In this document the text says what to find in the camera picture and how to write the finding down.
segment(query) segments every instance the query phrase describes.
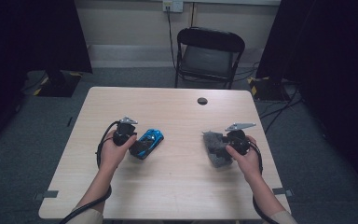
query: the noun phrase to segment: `wooden table top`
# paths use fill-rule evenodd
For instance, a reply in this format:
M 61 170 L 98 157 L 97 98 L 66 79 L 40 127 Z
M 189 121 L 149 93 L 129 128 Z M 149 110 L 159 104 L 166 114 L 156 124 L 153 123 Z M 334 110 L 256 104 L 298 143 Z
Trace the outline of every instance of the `wooden table top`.
M 207 105 L 199 105 L 204 97 Z M 44 199 L 42 218 L 63 218 L 76 206 L 97 173 L 95 152 L 106 128 L 128 116 L 138 137 L 150 128 L 165 139 L 143 161 L 127 153 L 112 180 L 106 219 L 260 219 L 252 191 L 238 164 L 214 168 L 203 132 L 226 134 L 234 122 L 256 126 L 245 133 L 257 141 L 263 176 L 282 187 L 269 144 L 248 91 L 94 87 L 89 90 Z M 277 195 L 290 211 L 285 195 Z

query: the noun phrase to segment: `sleeve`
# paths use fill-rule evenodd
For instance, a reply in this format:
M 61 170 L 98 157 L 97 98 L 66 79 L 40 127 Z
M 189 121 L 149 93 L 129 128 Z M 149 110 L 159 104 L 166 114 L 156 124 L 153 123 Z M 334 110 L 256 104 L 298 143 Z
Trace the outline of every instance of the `sleeve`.
M 297 224 L 295 219 L 290 215 L 288 211 L 281 211 L 270 216 L 274 221 L 280 224 Z
M 83 213 L 69 220 L 70 224 L 102 224 L 103 214 L 95 209 L 87 209 Z

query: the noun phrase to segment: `wall socket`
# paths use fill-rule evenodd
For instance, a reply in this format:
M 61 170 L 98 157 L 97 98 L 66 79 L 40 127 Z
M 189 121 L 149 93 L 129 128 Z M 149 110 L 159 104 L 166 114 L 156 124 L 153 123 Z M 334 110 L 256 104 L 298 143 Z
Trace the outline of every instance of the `wall socket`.
M 183 12 L 183 1 L 162 1 L 162 11 L 167 11 L 167 7 L 170 12 Z

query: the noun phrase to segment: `forearm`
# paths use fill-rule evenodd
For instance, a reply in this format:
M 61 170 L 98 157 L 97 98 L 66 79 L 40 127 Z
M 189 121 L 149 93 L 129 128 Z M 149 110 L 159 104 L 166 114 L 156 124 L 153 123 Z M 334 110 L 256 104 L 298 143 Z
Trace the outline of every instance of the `forearm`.
M 83 206 L 87 203 L 93 202 L 103 197 L 109 189 L 114 172 L 115 171 L 109 171 L 105 169 L 99 170 L 97 175 L 92 180 L 89 189 L 86 191 L 83 198 L 77 204 L 77 207 Z M 104 202 L 98 203 L 92 208 L 103 213 Z
M 285 210 L 261 175 L 256 175 L 247 181 L 255 196 L 258 207 L 265 215 L 270 217 Z

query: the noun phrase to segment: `person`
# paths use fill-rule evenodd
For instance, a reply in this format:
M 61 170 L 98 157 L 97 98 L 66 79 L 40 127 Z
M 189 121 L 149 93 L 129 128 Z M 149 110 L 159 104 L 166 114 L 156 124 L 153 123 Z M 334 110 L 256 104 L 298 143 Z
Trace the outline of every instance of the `person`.
M 113 138 L 113 132 L 114 131 L 111 131 L 105 137 L 105 139 Z M 247 135 L 247 137 L 250 141 L 256 144 L 256 141 L 252 136 Z M 100 169 L 75 209 L 104 196 L 104 194 L 109 189 L 110 182 L 112 181 L 115 170 L 124 159 L 128 148 L 130 148 L 130 146 L 132 146 L 135 141 L 136 135 L 130 137 L 130 139 L 120 147 L 116 146 L 113 141 L 104 141 L 101 153 Z M 226 150 L 238 163 L 241 171 L 244 174 L 245 180 L 249 183 L 252 192 L 254 193 L 255 201 L 257 202 L 257 205 L 261 211 L 278 223 L 296 224 L 296 221 L 289 214 L 289 212 L 284 209 L 284 207 L 272 193 L 267 183 L 264 181 L 259 170 L 256 152 L 254 150 L 249 150 L 246 155 L 242 156 L 231 146 L 226 146 Z M 68 223 L 103 223 L 103 209 L 104 202 L 91 207 L 91 209 L 88 209 L 84 213 L 81 213 L 73 219 L 69 220 Z M 196 221 L 194 223 L 208 223 L 208 221 Z

